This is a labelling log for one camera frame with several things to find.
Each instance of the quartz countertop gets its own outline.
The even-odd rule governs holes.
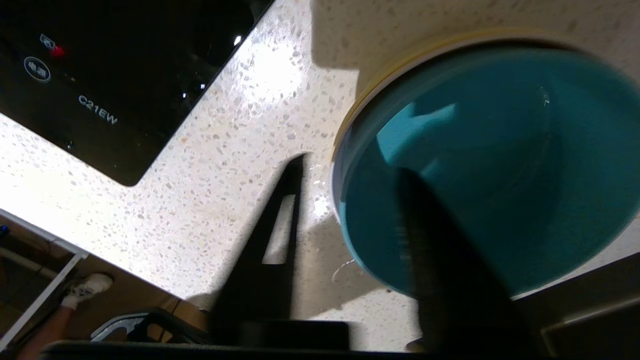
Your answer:
[[[402,350],[413,301],[351,259],[333,215],[332,143],[372,75],[430,38],[495,27],[572,38],[640,81],[640,2],[276,0],[133,187],[0,115],[0,208],[196,305],[226,277],[288,158],[309,152],[296,318],[357,322],[355,347]],[[640,250],[635,220],[569,276]]]

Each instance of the white sneaker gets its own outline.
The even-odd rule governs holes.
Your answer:
[[[69,288],[69,293],[62,299],[62,306],[77,308],[78,304],[106,291],[113,284],[112,278],[104,274],[91,274],[79,284]]]

